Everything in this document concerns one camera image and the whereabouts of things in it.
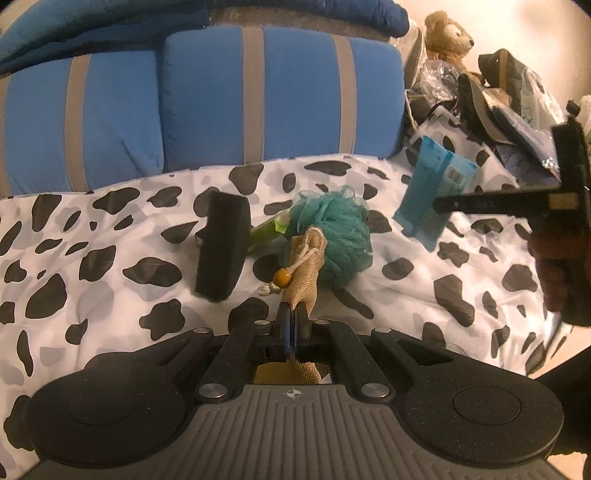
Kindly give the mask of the person right hand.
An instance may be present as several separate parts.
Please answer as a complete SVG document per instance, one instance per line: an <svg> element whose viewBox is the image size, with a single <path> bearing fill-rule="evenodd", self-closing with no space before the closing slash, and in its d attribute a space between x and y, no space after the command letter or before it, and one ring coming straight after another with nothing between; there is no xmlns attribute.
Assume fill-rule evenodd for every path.
<svg viewBox="0 0 591 480"><path fill-rule="evenodd" d="M567 273L561 256L563 232L556 223L547 223L531 234L529 253L535 259L536 271L542 288L546 308L560 312L568 299Z"/></svg>

